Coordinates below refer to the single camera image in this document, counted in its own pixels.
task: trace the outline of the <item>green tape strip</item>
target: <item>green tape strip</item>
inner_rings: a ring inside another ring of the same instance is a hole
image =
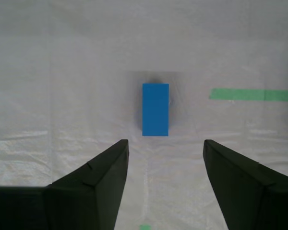
[[[146,224],[140,225],[140,230],[150,230],[150,226]]]
[[[210,99],[288,102],[288,90],[212,89]]]

